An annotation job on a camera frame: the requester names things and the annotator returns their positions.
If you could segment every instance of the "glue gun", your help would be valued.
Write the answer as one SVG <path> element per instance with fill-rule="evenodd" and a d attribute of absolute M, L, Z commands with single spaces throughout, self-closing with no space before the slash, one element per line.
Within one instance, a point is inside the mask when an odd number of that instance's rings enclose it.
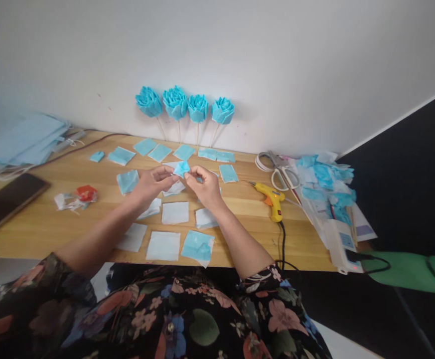
<path fill-rule="evenodd" d="M 269 186 L 266 186 L 262 183 L 255 183 L 248 181 L 251 185 L 254 186 L 256 190 L 260 193 L 263 193 L 267 196 L 264 200 L 264 203 L 272 207 L 272 215 L 271 220 L 274 222 L 282 221 L 282 211 L 281 211 L 281 202 L 286 198 L 286 196 L 279 192 L 276 189 L 273 189 Z"/>

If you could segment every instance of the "phone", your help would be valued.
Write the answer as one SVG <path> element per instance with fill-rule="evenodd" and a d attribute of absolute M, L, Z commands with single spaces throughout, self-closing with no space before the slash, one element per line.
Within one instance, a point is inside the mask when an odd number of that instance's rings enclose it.
<path fill-rule="evenodd" d="M 0 226 L 49 188 L 42 179 L 23 174 L 0 189 Z"/>

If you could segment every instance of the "wooden desk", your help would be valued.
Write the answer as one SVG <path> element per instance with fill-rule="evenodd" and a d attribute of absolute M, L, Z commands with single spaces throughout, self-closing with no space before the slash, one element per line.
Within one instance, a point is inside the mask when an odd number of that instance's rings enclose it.
<path fill-rule="evenodd" d="M 90 143 L 108 133 L 89 131 L 81 140 Z M 147 170 L 158 166 L 158 163 L 147 156 L 136 154 L 125 166 L 110 162 L 104 157 L 100 163 L 89 161 L 89 156 L 96 151 L 104 151 L 107 155 L 116 146 L 132 150 L 132 146 L 142 138 L 132 136 L 112 136 L 88 148 L 72 153 L 56 162 L 31 170 L 30 173 L 51 183 L 50 189 L 24 208 L 9 222 L 0 228 L 0 258 L 32 258 L 41 259 L 51 251 L 73 240 L 91 228 L 100 218 L 121 203 L 121 195 L 116 175 L 131 170 Z M 157 141 L 176 150 L 177 143 Z M 239 176 L 239 182 L 223 183 L 219 178 L 222 196 L 229 208 L 240 222 L 275 258 L 282 255 L 282 234 L 277 223 L 270 220 L 271 209 L 262 203 L 264 195 L 257 192 L 247 181 L 262 182 L 269 186 L 270 173 L 257 169 L 254 159 L 256 155 L 235 153 L 234 169 Z M 175 162 L 179 159 L 172 153 L 164 159 Z M 200 158 L 194 154 L 189 159 L 189 165 L 202 165 L 219 173 L 222 163 Z M 0 182 L 0 188 L 6 183 Z M 86 210 L 78 209 L 80 215 L 64 210 L 57 211 L 53 197 L 59 193 L 73 192 L 77 187 L 90 184 L 98 190 L 98 201 L 92 203 Z M 148 229 L 143 244 L 138 253 L 115 250 L 111 261 L 146 263 L 145 256 L 151 231 L 170 231 L 181 233 L 181 246 L 188 230 L 195 228 L 195 211 L 203 208 L 197 202 L 197 196 L 191 189 L 185 189 L 181 194 L 163 197 L 162 202 L 189 201 L 189 222 L 178 225 L 164 225 L 161 214 L 152 216 L 140 223 L 147 224 Z M 335 271 L 315 229 L 298 207 L 284 201 L 282 203 L 284 224 L 287 231 L 286 261 L 301 270 Z M 202 230 L 203 233 L 216 237 L 210 266 L 232 267 L 229 249 L 218 227 Z M 156 264 L 195 265 L 192 259 L 180 257 L 177 262 L 153 261 Z"/>

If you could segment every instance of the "blue paper rose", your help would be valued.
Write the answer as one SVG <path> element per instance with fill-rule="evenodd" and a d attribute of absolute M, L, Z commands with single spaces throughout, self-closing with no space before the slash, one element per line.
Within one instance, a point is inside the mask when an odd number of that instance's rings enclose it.
<path fill-rule="evenodd" d="M 234 116 L 234 105 L 231 100 L 225 97 L 219 97 L 211 108 L 212 119 L 223 125 L 227 125 L 231 122 L 232 116 Z"/>
<path fill-rule="evenodd" d="M 162 98 L 169 116 L 176 121 L 186 116 L 187 97 L 180 87 L 174 86 L 174 88 L 164 91 Z"/>
<path fill-rule="evenodd" d="M 139 109 L 149 117 L 157 117 L 162 113 L 159 95 L 150 87 L 143 86 L 139 95 L 136 95 L 136 102 Z"/>
<path fill-rule="evenodd" d="M 207 117 L 209 103 L 204 95 L 196 95 L 189 97 L 189 117 L 192 122 L 201 123 Z"/>

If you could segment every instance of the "hand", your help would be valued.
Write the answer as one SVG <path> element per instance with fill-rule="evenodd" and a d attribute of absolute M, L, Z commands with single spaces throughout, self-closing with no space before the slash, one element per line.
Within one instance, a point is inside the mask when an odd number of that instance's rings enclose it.
<path fill-rule="evenodd" d="M 174 168 L 169 166 L 159 166 L 144 171 L 133 192 L 126 198 L 126 203 L 142 207 L 143 210 L 148 209 L 159 192 L 168 191 L 174 183 L 179 181 L 178 176 L 172 175 L 173 172 Z"/>
<path fill-rule="evenodd" d="M 196 193 L 202 204 L 212 213 L 226 207 L 219 190 L 219 180 L 211 171 L 201 166 L 194 166 L 184 178 L 191 189 Z"/>

